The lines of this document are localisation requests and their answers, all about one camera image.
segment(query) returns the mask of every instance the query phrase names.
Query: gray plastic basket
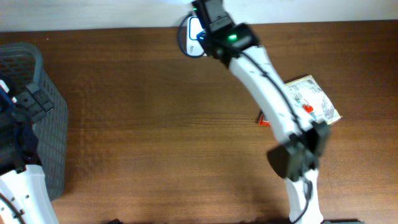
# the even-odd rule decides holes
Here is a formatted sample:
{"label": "gray plastic basket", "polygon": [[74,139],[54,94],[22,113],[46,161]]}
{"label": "gray plastic basket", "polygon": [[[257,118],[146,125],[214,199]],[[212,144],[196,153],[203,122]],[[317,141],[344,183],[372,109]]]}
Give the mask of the gray plastic basket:
{"label": "gray plastic basket", "polygon": [[11,78],[17,85],[17,93],[35,82],[54,103],[54,109],[33,130],[39,139],[37,152],[43,164],[45,184],[50,200],[63,193],[65,179],[65,154],[67,149],[68,107],[43,69],[40,50],[31,44],[0,45],[0,74]]}

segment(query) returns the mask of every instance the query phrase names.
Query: green led light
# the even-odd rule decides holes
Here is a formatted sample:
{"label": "green led light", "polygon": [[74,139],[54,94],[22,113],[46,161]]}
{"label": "green led light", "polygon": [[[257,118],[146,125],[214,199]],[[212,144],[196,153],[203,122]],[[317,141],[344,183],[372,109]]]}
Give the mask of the green led light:
{"label": "green led light", "polygon": [[228,40],[236,40],[238,36],[236,34],[232,34],[228,37]]}

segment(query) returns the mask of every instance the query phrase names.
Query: wooden table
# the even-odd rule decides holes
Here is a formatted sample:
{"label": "wooden table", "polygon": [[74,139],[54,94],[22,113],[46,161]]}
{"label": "wooden table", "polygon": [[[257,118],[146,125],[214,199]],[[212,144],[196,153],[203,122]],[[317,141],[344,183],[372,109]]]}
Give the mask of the wooden table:
{"label": "wooden table", "polygon": [[[325,219],[398,220],[398,22],[254,26],[279,75],[314,76],[344,118],[321,160]],[[60,223],[287,217],[270,128],[225,67],[184,57],[176,28],[0,34],[30,42],[68,102]]]}

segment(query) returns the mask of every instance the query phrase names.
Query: white robotic arm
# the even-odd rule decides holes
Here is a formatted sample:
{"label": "white robotic arm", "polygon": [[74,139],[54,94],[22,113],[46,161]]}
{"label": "white robotic arm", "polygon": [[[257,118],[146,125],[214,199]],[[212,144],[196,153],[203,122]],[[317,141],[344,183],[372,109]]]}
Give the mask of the white robotic arm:
{"label": "white robotic arm", "polygon": [[0,215],[6,224],[58,224],[44,177],[38,165],[26,165],[20,174],[12,170],[0,176]]}
{"label": "white robotic arm", "polygon": [[[304,109],[297,104],[288,94],[283,81],[276,74],[274,67],[267,56],[266,49],[263,46],[253,46],[243,51],[246,55],[253,58],[262,70],[268,73],[268,77],[274,80],[280,90],[284,92],[286,97],[293,104],[293,109],[299,116],[301,127],[305,131],[313,128],[313,118],[304,111]],[[293,122],[293,117],[287,102],[284,101],[277,88],[270,82],[269,79],[262,76],[260,71],[247,57],[232,58],[229,63],[229,70],[235,75],[246,88],[250,91],[261,110],[267,115],[267,118],[272,124],[275,138],[281,143],[289,140],[292,133],[301,134],[297,125]],[[307,199],[305,198],[305,179],[312,183],[312,196],[308,202],[307,211],[296,223],[305,224],[319,224],[323,221],[320,213],[317,195],[317,177],[318,170],[309,170],[304,173],[304,176],[298,181],[291,181],[285,178],[287,193],[289,195],[290,203],[290,221],[294,222],[305,210]]]}
{"label": "white robotic arm", "polygon": [[285,180],[290,221],[321,223],[317,167],[329,127],[325,122],[315,122],[288,94],[265,47],[259,45],[248,26],[234,24],[222,0],[197,0],[192,4],[204,29],[197,39],[206,54],[223,62],[242,81],[272,124],[280,146],[268,152],[268,160]]}
{"label": "white robotic arm", "polygon": [[[29,93],[25,92],[24,96],[28,98]],[[6,224],[58,224],[36,152],[38,139],[32,131],[32,120],[41,118],[32,118],[27,110],[16,107],[15,102],[6,82],[0,78],[1,218]]]}

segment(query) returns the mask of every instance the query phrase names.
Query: black cable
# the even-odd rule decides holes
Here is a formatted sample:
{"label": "black cable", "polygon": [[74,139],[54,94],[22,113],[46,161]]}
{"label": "black cable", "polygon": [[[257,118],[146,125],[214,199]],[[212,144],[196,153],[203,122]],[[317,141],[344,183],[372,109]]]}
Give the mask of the black cable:
{"label": "black cable", "polygon": [[187,51],[184,49],[184,46],[182,45],[182,39],[181,39],[181,35],[182,35],[182,30],[183,30],[183,25],[184,23],[188,20],[189,17],[192,16],[192,13],[188,13],[187,16],[184,17],[184,19],[182,20],[180,27],[178,28],[178,32],[177,32],[177,42],[178,42],[178,46],[180,47],[181,52],[190,58],[200,58],[202,56],[204,56],[205,52],[203,51],[203,53],[201,55],[197,55],[197,56],[193,56],[193,55],[189,55],[187,53]]}
{"label": "black cable", "polygon": [[313,190],[313,186],[312,186],[312,182],[304,179],[304,184],[307,185],[307,189],[304,190],[304,194],[305,194],[305,206],[303,209],[303,212],[296,218],[296,220],[294,220],[294,222],[292,222],[292,224],[296,224],[297,222],[299,222],[301,220],[301,218],[304,216],[305,212],[308,209],[308,205],[310,203],[310,199],[312,197],[312,190]]}
{"label": "black cable", "polygon": [[233,52],[236,52],[236,53],[239,53],[239,54],[243,54],[243,55],[244,55],[244,56],[257,68],[257,69],[258,69],[258,70],[260,70],[260,72],[262,72],[262,76],[263,76],[264,78],[268,79],[268,80],[272,83],[272,85],[277,89],[277,91],[279,92],[279,94],[283,97],[284,101],[286,102],[287,107],[289,108],[290,113],[291,113],[292,116],[293,116],[293,121],[294,121],[294,123],[297,125],[298,129],[299,129],[300,132],[302,133],[302,135],[301,135],[302,143],[304,144],[305,147],[307,147],[307,146],[308,146],[307,140],[306,140],[305,137],[304,137],[304,130],[303,130],[303,128],[302,128],[302,126],[301,126],[301,124],[300,124],[300,122],[299,122],[299,116],[297,116],[297,114],[296,114],[295,111],[293,110],[293,107],[292,107],[292,105],[290,104],[290,101],[287,99],[287,97],[286,97],[286,95],[284,94],[284,92],[279,88],[279,86],[276,84],[276,82],[275,82],[273,79],[271,79],[271,78],[269,77],[268,73],[267,73],[266,71],[264,71],[264,70],[261,68],[261,66],[260,66],[252,57],[250,57],[248,54],[246,54],[246,53],[243,52],[242,50],[239,50],[239,49],[237,49],[236,47],[233,47],[232,45],[225,44],[225,43],[223,43],[222,41],[219,41],[219,40],[216,40],[216,39],[214,39],[214,40],[212,40],[212,41],[215,42],[216,44],[221,45],[222,47],[225,47],[225,48],[227,48],[227,49],[232,50]]}

